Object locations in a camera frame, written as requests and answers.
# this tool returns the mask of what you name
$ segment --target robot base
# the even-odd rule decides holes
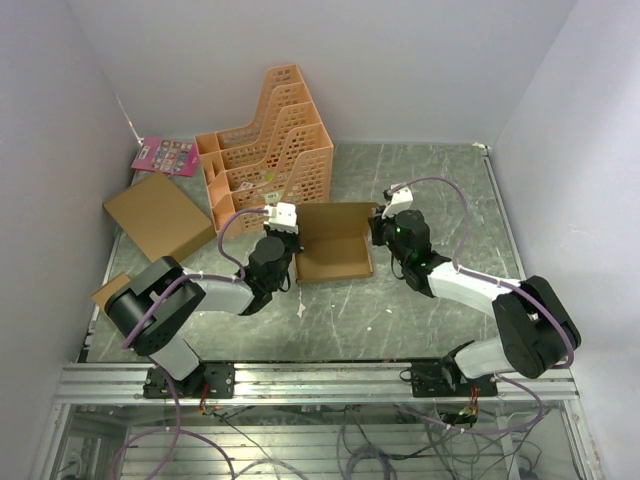
[[[498,395],[493,375],[454,382],[443,374],[441,358],[421,358],[411,362],[411,368],[400,372],[400,378],[411,383],[414,398],[466,397],[471,396],[471,389],[478,388],[479,397],[495,397]]]
[[[208,385],[207,398],[233,398],[236,370],[232,364],[220,362],[202,362],[187,378],[175,382],[178,396],[181,398],[200,398],[204,386]],[[156,367],[147,371],[143,388],[143,397],[149,399],[171,398],[169,385]]]

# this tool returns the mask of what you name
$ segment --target glass panel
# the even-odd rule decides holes
[[[157,479],[215,480],[236,476],[275,479],[582,479],[565,431],[562,402],[547,403],[534,427],[504,435],[470,435],[518,427],[537,414],[528,402],[482,402],[467,433],[416,418],[452,414],[461,403],[412,407],[384,405],[239,406],[181,409],[183,434]],[[141,480],[153,472],[175,438],[169,405],[76,407],[50,479],[110,479],[114,456],[125,443],[115,478]],[[229,463],[222,452],[228,456]]]

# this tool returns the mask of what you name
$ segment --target small cardboard piece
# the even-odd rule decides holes
[[[215,237],[213,223],[171,180],[154,173],[104,202],[147,258],[181,262]]]
[[[367,278],[373,275],[369,224],[376,203],[296,205],[300,243],[298,283]]]
[[[127,283],[131,278],[126,273],[119,273],[117,276],[105,283],[100,289],[91,295],[91,298],[96,305],[100,307],[100,310],[104,312],[104,306],[107,304],[107,300],[111,298],[111,295],[116,293]]]

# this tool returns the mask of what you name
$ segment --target cardboard flap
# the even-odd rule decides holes
[[[91,298],[96,305],[100,307],[100,310],[104,312],[104,306],[107,304],[107,301],[111,298],[111,295],[116,293],[122,287],[124,287],[131,278],[126,273],[119,273],[107,283],[105,283],[100,289],[91,295]]]
[[[367,220],[377,206],[374,202],[296,205],[300,243],[304,247],[309,240],[367,236]]]

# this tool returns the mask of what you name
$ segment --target brown cardboard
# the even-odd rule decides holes
[[[376,203],[296,205],[300,243],[298,283],[367,278],[373,275],[369,225]]]
[[[162,173],[110,198],[104,208],[152,262],[164,255],[180,262],[215,237],[211,220]]]
[[[96,305],[100,307],[100,310],[104,312],[104,306],[106,305],[107,300],[111,298],[111,295],[129,283],[129,280],[131,280],[129,275],[126,273],[120,273],[100,287],[100,290],[91,295],[91,298],[96,302]]]

